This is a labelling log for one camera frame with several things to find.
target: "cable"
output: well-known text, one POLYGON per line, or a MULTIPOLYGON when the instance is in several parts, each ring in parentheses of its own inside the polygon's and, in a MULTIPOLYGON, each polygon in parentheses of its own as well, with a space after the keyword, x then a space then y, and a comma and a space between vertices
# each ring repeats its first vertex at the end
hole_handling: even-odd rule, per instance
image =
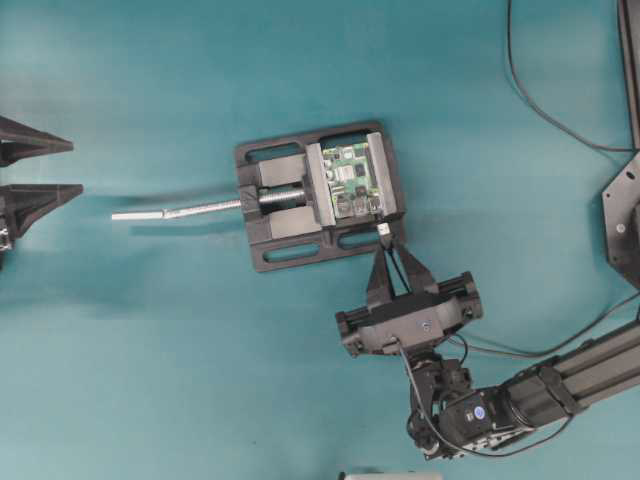
POLYGON ((414 391, 414 393, 416 395, 416 400, 418 401, 418 405, 420 406, 420 410, 422 411, 421 417, 424 419, 425 422, 427 422, 427 425, 433 431, 433 433, 436 434, 436 437, 438 437, 438 440, 440 440, 442 443, 447 445, 449 448, 457 450, 458 452, 468 453, 469 455, 474 455, 476 457, 483 457, 483 458, 506 458, 506 457, 511 457, 511 456, 516 455, 518 453, 526 452, 527 450, 531 450, 532 448, 539 447, 543 443, 546 443, 546 442, 548 442, 550 440, 553 440, 555 437, 560 435, 569 426, 569 424, 573 421, 573 418, 574 418, 573 415, 569 415, 567 417, 567 420, 560 426, 560 428, 558 428, 558 430, 553 432, 548 437, 545 437, 542 440, 538 440, 537 442, 534 442, 534 443, 532 443, 530 445, 527 445, 526 447, 522 447, 522 448, 519 448, 518 450, 513 450, 513 451, 508 452, 508 453, 494 453, 494 454, 482 453, 482 452, 476 452, 474 450, 469 450, 467 448, 461 447, 460 445, 456 445, 455 443, 447 440, 444 437, 444 435, 442 435, 442 433, 440 433, 440 431, 435 427, 435 425, 431 421, 431 418, 427 415, 426 410, 424 408, 424 404, 422 403, 422 396, 420 395, 420 391, 418 390, 418 385, 416 383, 416 379, 413 376, 413 370, 411 370, 411 365, 409 364, 409 359, 407 358, 407 354, 404 351, 404 348, 402 347, 402 343, 400 343, 400 340, 396 339, 396 342, 398 343, 398 349, 400 350, 400 355, 402 356, 402 360, 404 361, 404 365, 405 365, 405 368, 407 370, 407 375, 409 376, 409 381, 411 382, 411 386, 412 386, 413 391, 414 391))
MULTIPOLYGON (((556 345, 554 347, 551 347, 551 348, 548 348, 546 350, 529 351, 529 350, 522 350, 522 349, 515 348, 515 347, 506 347, 508 350, 496 350, 496 349, 493 349, 493 348, 479 347, 477 345, 472 345, 472 344, 469 344, 469 343, 467 343, 466 348, 468 350, 471 350, 471 351, 474 351, 474 352, 486 353, 486 354, 489 354, 489 355, 499 355, 499 356, 510 357, 510 358, 528 358, 528 359, 531 359, 531 358, 546 357, 546 356, 551 355, 552 353, 555 353, 558 350, 566 347, 567 345, 569 345, 571 342, 573 342, 577 338, 581 337, 582 335, 584 335, 588 331, 590 331, 593 328, 595 328, 603 320, 605 320, 606 318, 611 316, 614 312, 616 312, 617 310, 621 309, 622 307, 624 307, 625 305, 627 305, 628 303, 632 302, 633 300, 635 300, 638 297, 640 297, 640 292, 634 293, 630 297, 626 298, 625 300, 623 300, 620 303, 617 303, 616 305, 611 307, 609 310, 606 310, 605 312, 603 312, 600 315, 598 315, 595 320, 593 320, 591 323, 589 323, 588 325, 583 327, 577 333, 571 335, 569 338, 567 338, 566 340, 560 342, 558 345, 556 345)), ((464 346, 464 345, 460 344, 459 342, 456 342, 455 340, 453 340, 451 338, 449 338, 449 343, 451 343, 453 345, 456 345, 458 347, 464 346)))
POLYGON ((512 5, 511 4, 512 4, 512 0, 508 0, 507 1, 507 56, 509 58, 509 69, 511 70, 511 76, 513 77, 513 81, 516 84, 518 92, 522 96, 522 99, 525 101, 525 103, 527 103, 527 105, 529 105, 529 107, 531 107, 531 109, 534 112, 536 112, 540 117, 542 117, 544 120, 549 122, 551 125, 562 130, 567 135, 572 136, 573 138, 578 140, 580 143, 586 145, 587 147, 593 148, 594 150, 601 150, 605 152, 635 152, 636 150, 633 148, 607 147, 606 145, 600 145, 598 143, 594 143, 588 140, 587 138, 583 137, 579 133, 575 132, 574 130, 571 130, 569 127, 567 127, 563 123, 560 123, 558 120, 556 120, 547 112, 542 110, 542 108, 540 108, 540 106, 536 103, 536 101, 531 97, 531 95, 525 88, 524 84, 520 80, 520 77, 518 77, 516 68, 513 63, 513 52, 512 52, 512 46, 511 46, 511 36, 512 36, 511 35, 511 23, 512 23, 511 21, 512 5))
POLYGON ((469 356, 469 343, 467 343, 465 338, 462 335, 460 335, 459 333, 455 333, 455 334, 453 334, 451 336, 459 338, 460 341, 462 342, 462 344, 464 345, 464 355, 462 356, 462 360, 460 360, 460 366, 462 366, 462 365, 464 365, 464 361, 469 356))
POLYGON ((411 293, 411 289, 409 288, 409 284, 404 279, 404 275, 400 271, 400 267, 398 266, 398 262, 396 262, 396 257, 393 255, 393 248, 389 249, 389 256, 391 257, 391 263, 393 263, 393 268, 395 268, 396 273, 400 277, 400 281, 402 282, 402 285, 404 285, 404 288, 407 291, 407 293, 411 293))

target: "teal surface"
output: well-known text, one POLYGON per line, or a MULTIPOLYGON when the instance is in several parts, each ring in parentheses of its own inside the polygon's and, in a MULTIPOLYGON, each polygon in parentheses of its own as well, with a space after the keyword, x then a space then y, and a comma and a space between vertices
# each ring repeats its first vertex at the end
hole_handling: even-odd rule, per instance
MULTIPOLYGON (((615 2, 516 0, 514 16, 540 103, 628 145, 615 2)), ((486 315, 468 333, 545 347, 632 293, 605 261, 599 201, 628 156, 536 117, 504 36, 502 0, 3 0, 0 113, 76 151, 1 181, 86 193, 0 274, 0 478, 637 478, 640 390, 535 452, 424 464, 400 361, 353 360, 338 340, 333 315, 365 302, 370 257, 257 274, 237 212, 109 219, 233 196, 240 142, 380 119, 410 248, 441 280, 476 277, 486 315)), ((527 362, 469 365, 481 386, 527 362)))

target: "circuit board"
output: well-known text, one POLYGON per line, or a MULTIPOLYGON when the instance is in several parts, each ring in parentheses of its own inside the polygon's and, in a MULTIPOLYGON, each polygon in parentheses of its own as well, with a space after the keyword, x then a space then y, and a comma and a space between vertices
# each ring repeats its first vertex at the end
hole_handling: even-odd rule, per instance
POLYGON ((380 192, 368 143, 325 148, 322 157, 336 219, 380 212, 380 192))

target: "metal rod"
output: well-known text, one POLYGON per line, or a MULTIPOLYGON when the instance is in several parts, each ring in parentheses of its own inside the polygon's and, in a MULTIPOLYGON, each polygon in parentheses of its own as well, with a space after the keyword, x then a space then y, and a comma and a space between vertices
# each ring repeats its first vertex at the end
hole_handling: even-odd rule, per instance
MULTIPOLYGON (((282 192, 265 193, 258 197, 261 205, 269 203, 286 202, 289 200, 300 200, 305 196, 304 190, 293 189, 282 192)), ((111 220, 171 220, 174 218, 191 217, 203 215, 205 213, 221 212, 242 207, 242 201, 238 199, 227 200, 225 202, 207 203, 195 205, 193 207, 183 207, 175 209, 151 210, 146 212, 117 212, 111 215, 111 220)))

